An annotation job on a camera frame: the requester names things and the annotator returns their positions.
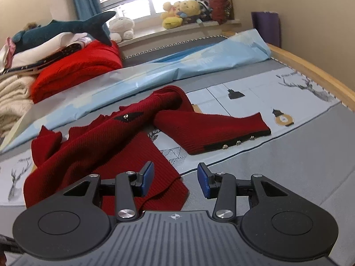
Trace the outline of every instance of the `red knit blanket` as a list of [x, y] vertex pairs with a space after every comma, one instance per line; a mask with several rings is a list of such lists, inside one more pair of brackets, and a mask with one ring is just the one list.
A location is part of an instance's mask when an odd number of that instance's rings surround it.
[[117, 44], [107, 46], [95, 40], [86, 48], [46, 67], [31, 86], [34, 103], [94, 77], [121, 69]]

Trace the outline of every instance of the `yellow stuffed toy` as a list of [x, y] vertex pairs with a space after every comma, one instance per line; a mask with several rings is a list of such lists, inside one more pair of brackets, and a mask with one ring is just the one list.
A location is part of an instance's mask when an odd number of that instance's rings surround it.
[[179, 17], [166, 17], [163, 20], [163, 27], [165, 29], [173, 29], [179, 27], [182, 24], [183, 20]]
[[166, 2], [163, 4], [163, 9], [165, 12], [160, 17], [163, 19], [162, 26], [165, 29], [173, 29], [182, 24], [194, 22], [202, 23], [199, 18], [201, 14], [200, 4], [195, 0], [175, 2], [174, 5]]
[[179, 6], [180, 2], [175, 2], [174, 5], [172, 5], [170, 2], [166, 2], [163, 4], [163, 9], [165, 10], [165, 12], [162, 13], [160, 17], [163, 19], [162, 26], [165, 29], [176, 28], [182, 24], [182, 18], [176, 15]]
[[176, 12], [178, 11], [178, 7], [180, 6], [180, 2], [175, 2], [174, 5], [170, 4], [170, 2], [166, 2], [163, 4], [164, 13], [160, 15], [160, 17], [164, 20], [168, 17], [177, 17]]
[[179, 17], [183, 18], [184, 24], [195, 23], [201, 24], [202, 21], [199, 18], [201, 14], [201, 7], [199, 2], [196, 0], [188, 0], [180, 2], [178, 6], [178, 12], [176, 13]]

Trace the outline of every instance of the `pink fabric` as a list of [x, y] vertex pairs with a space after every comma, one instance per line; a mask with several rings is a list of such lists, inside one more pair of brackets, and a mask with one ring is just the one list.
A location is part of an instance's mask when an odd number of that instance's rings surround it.
[[10, 37], [6, 38], [5, 44], [8, 45], [8, 47], [9, 47], [8, 55], [6, 57], [6, 64], [5, 64], [5, 69], [8, 69], [8, 68], [11, 68], [12, 57], [15, 53], [16, 45]]

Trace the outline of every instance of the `blue finger pad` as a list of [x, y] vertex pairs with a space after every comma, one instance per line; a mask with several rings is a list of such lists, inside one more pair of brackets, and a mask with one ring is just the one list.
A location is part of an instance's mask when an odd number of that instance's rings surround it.
[[209, 199], [210, 198], [210, 192], [211, 189], [208, 185], [208, 177], [207, 174], [204, 172], [202, 166], [198, 164], [197, 166], [197, 179], [200, 184], [201, 190], [203, 192], [203, 195]]
[[147, 170], [143, 174], [142, 197], [145, 197], [148, 194], [153, 179], [154, 179], [154, 163], [151, 162]]

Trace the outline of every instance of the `cream fleece blanket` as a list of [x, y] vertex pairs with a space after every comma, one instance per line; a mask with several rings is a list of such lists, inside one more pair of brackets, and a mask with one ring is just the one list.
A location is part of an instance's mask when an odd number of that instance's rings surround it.
[[11, 76], [0, 82], [0, 137], [5, 137], [12, 126], [32, 107], [30, 86], [33, 77]]

